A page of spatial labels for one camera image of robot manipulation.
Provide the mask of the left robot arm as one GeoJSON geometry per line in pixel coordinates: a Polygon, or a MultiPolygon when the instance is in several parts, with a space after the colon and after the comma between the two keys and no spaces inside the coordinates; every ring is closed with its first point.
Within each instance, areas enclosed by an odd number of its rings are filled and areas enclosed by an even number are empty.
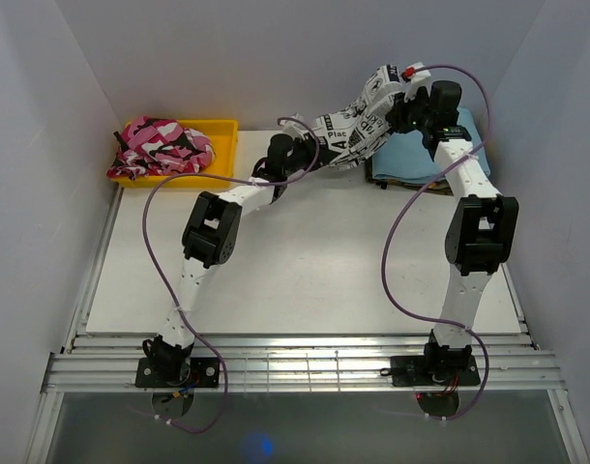
{"type": "Polygon", "coordinates": [[[182,270],[179,287],[167,283],[173,308],[152,339],[142,342],[146,365],[139,370],[139,385],[148,376],[160,387],[187,386],[198,376],[192,373],[192,347],[197,333],[190,328],[191,314],[203,285],[218,266],[232,255],[241,219],[277,201],[287,185],[319,167],[321,143],[285,133],[272,136],[266,157],[254,166],[247,180],[214,194],[198,194],[182,234],[182,270]]]}

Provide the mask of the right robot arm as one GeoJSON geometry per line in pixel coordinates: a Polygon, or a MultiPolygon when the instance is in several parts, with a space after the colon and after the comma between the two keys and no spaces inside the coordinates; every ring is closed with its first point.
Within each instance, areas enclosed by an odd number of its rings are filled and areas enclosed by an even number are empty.
{"type": "Polygon", "coordinates": [[[390,360],[396,387],[477,386],[471,333],[484,290],[511,253],[518,202],[488,180],[468,130],[458,122],[459,84],[439,80],[398,100],[387,119],[399,133],[418,131],[457,206],[445,236],[450,277],[423,354],[390,360]]]}

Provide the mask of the newspaper print trousers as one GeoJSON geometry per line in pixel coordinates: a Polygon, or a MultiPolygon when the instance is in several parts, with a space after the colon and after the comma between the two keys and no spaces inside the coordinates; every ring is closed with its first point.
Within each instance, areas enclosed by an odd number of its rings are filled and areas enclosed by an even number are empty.
{"type": "Polygon", "coordinates": [[[386,115],[404,93],[395,65],[379,67],[347,107],[318,116],[312,129],[321,142],[320,164],[339,169],[370,158],[390,136],[386,115]]]}

